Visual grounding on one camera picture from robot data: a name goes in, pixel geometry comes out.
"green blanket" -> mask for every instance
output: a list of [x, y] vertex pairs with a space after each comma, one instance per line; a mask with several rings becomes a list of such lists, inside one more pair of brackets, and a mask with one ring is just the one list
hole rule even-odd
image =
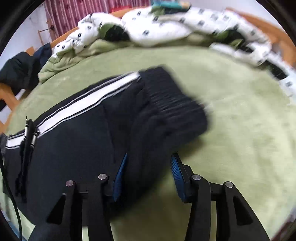
[[[166, 65], [186, 94], [209, 105], [209, 130], [179, 150], [183, 163], [210, 182], [232, 181], [272, 237], [296, 204], [296, 112], [266, 71], [201, 47], [121, 48], [85, 58], [37, 86], [18, 106], [8, 132], [23, 129], [26, 115], [36, 119], [103, 78], [157, 65]], [[0, 202], [17, 224], [4, 194]], [[112, 221], [112, 231], [115, 240], [183, 240], [189, 213], [168, 168], [148, 195]], [[23, 216], [22, 223], [28, 238], [33, 225]]]

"red curtain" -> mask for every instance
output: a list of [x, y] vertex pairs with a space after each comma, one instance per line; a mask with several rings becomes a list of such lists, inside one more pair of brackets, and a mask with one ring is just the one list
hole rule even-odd
[[45, 11], [58, 36], [77, 26], [93, 12], [111, 12], [121, 7], [149, 6], [150, 0], [46, 0]]

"wooden bed frame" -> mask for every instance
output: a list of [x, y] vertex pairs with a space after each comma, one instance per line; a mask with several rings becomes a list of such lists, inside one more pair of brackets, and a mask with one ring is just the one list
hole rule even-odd
[[[122, 9], [111, 14], [113, 16], [122, 18], [123, 15], [125, 15], [127, 12], [133, 9], [135, 8]], [[287, 63], [289, 63], [291, 66], [293, 66], [296, 63], [296, 47], [293, 44], [292, 40], [289, 38], [289, 36], [282, 29], [279, 29], [276, 26], [266, 22], [265, 20], [252, 16], [250, 14], [242, 12], [237, 13], [244, 17], [251, 24], [261, 29], [266, 35], [268, 35], [272, 44], [278, 44], [282, 51], [282, 57]], [[54, 48], [58, 43], [64, 41], [69, 36], [69, 34], [71, 34], [73, 31], [77, 29], [78, 27], [75, 27], [67, 33], [63, 34], [62, 36], [58, 37], [50, 44], [51, 48]], [[35, 51], [33, 47], [30, 47], [26, 50], [26, 52], [30, 55], [33, 55]], [[5, 84], [0, 84], [0, 99], [3, 99], [5, 103], [8, 105], [8, 107], [12, 110], [7, 121], [5, 123], [0, 122], [0, 133], [3, 133], [9, 125], [14, 109], [22, 99], [20, 101], [17, 100], [13, 95], [11, 88]]]

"white wall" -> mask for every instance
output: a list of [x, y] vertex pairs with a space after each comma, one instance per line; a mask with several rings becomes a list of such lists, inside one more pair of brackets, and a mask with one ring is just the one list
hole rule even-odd
[[277, 27], [281, 27], [278, 21], [256, 0], [189, 0], [194, 7], [209, 8], [222, 11], [226, 7], [234, 8], [240, 12], [250, 13], [265, 19]]
[[[21, 24], [21, 26], [14, 33], [8, 44], [6, 45], [3, 53], [0, 56], [0, 69], [4, 66], [6, 61], [19, 52], [26, 51], [28, 48], [33, 47], [35, 50], [39, 49], [42, 44], [38, 35], [38, 30], [47, 29], [46, 14], [44, 5], [41, 4], [38, 8], [31, 13], [31, 15]], [[44, 31], [41, 34], [44, 44], [51, 42], [49, 31]], [[0, 121], [5, 123], [11, 110], [6, 106], [0, 111]]]

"black cable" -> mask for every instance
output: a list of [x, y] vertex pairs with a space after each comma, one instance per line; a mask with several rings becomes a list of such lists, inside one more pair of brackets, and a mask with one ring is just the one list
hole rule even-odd
[[7, 177], [5, 175], [5, 170], [4, 170], [3, 158], [2, 158], [1, 150], [0, 150], [0, 169], [1, 169], [1, 173], [2, 173], [3, 183], [4, 183], [4, 185], [5, 185], [6, 189], [7, 189], [7, 192], [9, 194], [9, 197], [10, 197], [10, 199], [12, 201], [12, 204], [13, 204], [13, 207], [15, 209], [15, 213], [17, 215], [17, 222], [18, 222], [19, 230], [20, 230], [19, 239], [20, 239], [20, 241], [22, 241], [22, 222], [20, 220], [20, 214], [19, 214], [18, 209], [17, 209], [17, 204], [16, 204], [15, 199], [14, 199], [14, 197], [12, 195], [12, 192], [11, 192], [11, 190], [9, 188], [8, 180], [7, 180]]

